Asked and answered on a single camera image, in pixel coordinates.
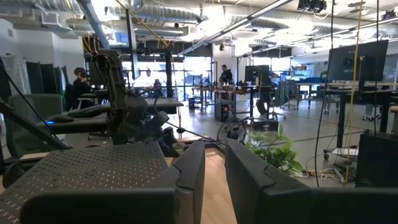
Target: concrete floor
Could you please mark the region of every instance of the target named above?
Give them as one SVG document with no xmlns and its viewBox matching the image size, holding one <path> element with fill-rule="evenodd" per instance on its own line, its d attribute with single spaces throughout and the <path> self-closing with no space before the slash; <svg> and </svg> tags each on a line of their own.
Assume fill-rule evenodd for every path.
<svg viewBox="0 0 398 224">
<path fill-rule="evenodd" d="M 306 162 L 315 155 L 315 144 L 316 136 L 318 130 L 318 122 L 321 112 L 320 102 L 312 102 L 311 108 L 308 109 L 308 103 L 306 101 L 300 102 L 300 107 L 298 110 L 280 110 L 276 109 L 276 112 L 283 113 L 286 115 L 286 119 L 282 117 L 279 118 L 281 124 L 284 125 L 284 133 L 289 138 L 295 141 L 293 150 L 297 152 L 297 161 L 305 166 Z M 336 157 L 330 154 L 330 158 L 326 161 L 323 159 L 322 150 L 329 146 L 333 148 L 336 146 L 336 132 L 337 132 L 337 122 L 338 114 L 335 113 L 335 106 L 332 105 L 332 110 L 329 115 L 323 116 L 320 130 L 320 140 L 318 144 L 319 155 L 317 157 L 318 170 L 326 169 L 328 167 L 333 167 Z M 248 109 L 245 97 L 241 97 L 238 103 L 238 111 L 245 111 Z M 348 119 L 349 105 L 346 107 L 346 119 Z M 355 105 L 353 109 L 353 127 L 352 127 L 352 138 L 351 145 L 358 144 L 360 133 L 365 129 L 373 129 L 373 122 L 363 121 L 361 119 L 364 114 L 365 107 L 361 105 Z M 188 107 L 181 107 L 182 114 L 182 127 L 194 131 L 198 134 L 206 135 L 212 138 L 216 138 L 218 128 L 221 126 L 221 122 L 215 121 L 214 119 L 214 106 L 207 106 L 201 111 L 196 109 L 194 111 L 189 110 Z M 254 109 L 254 115 L 258 116 L 259 113 Z M 248 114 L 240 114 L 240 118 L 244 118 Z M 389 125 L 387 132 L 391 131 L 392 123 L 394 117 L 392 114 L 389 116 Z M 170 115 L 170 122 L 178 125 L 178 116 Z M 377 130 L 379 128 L 379 121 L 376 121 Z M 348 136 L 349 127 L 345 129 L 345 138 Z M 192 136 L 192 134 L 184 133 L 183 137 Z M 109 139 L 101 137 L 93 137 L 91 141 L 87 140 L 88 134 L 68 134 L 66 136 L 66 143 L 72 147 L 85 147 L 88 145 L 102 145 L 111 144 Z M 314 160 L 310 159 L 308 162 L 308 168 L 313 169 Z M 309 186 L 316 186 L 314 178 L 298 178 L 300 181 L 304 182 Z M 343 187 L 341 183 L 333 179 L 320 180 L 320 185 L 322 187 Z M 353 184 L 345 185 L 346 187 L 352 187 Z"/>
</svg>

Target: gray chair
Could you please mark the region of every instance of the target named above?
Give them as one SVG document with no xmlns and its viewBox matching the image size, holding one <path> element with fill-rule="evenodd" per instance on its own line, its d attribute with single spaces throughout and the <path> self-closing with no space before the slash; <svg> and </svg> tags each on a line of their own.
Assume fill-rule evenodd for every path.
<svg viewBox="0 0 398 224">
<path fill-rule="evenodd" d="M 24 96 L 44 119 L 62 113 L 62 95 L 31 94 Z M 8 103 L 16 113 L 30 122 L 41 122 L 40 118 L 33 112 L 21 96 L 10 96 Z M 12 157 L 19 158 L 28 153 L 48 152 L 52 150 L 48 144 L 44 143 L 15 122 L 7 118 L 4 120 L 6 124 L 7 147 Z"/>
</svg>

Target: potted plant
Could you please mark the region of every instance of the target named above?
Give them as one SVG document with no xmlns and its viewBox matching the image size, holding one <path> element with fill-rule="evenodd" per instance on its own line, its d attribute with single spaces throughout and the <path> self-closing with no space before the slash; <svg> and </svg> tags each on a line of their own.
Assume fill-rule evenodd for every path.
<svg viewBox="0 0 398 224">
<path fill-rule="evenodd" d="M 249 133 L 254 140 L 246 143 L 246 148 L 264 159 L 269 164 L 279 168 L 283 172 L 294 175 L 301 172 L 303 167 L 295 160 L 296 152 L 292 151 L 293 140 L 283 135 L 284 127 L 279 125 L 279 132 L 275 132 L 274 138 L 270 138 L 268 132 Z M 285 141 L 284 144 L 274 145 L 276 141 Z"/>
</svg>

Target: computer tower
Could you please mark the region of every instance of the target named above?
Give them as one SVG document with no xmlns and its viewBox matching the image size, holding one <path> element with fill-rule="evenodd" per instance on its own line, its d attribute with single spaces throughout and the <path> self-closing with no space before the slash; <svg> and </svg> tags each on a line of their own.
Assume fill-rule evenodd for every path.
<svg viewBox="0 0 398 224">
<path fill-rule="evenodd" d="M 366 132 L 359 140 L 357 187 L 398 187 L 398 136 Z"/>
<path fill-rule="evenodd" d="M 188 108 L 190 110 L 195 109 L 195 98 L 194 97 L 188 98 Z"/>
<path fill-rule="evenodd" d="M 214 119 L 216 121 L 224 122 L 229 118 L 229 105 L 224 105 L 221 103 L 216 103 Z"/>
</svg>

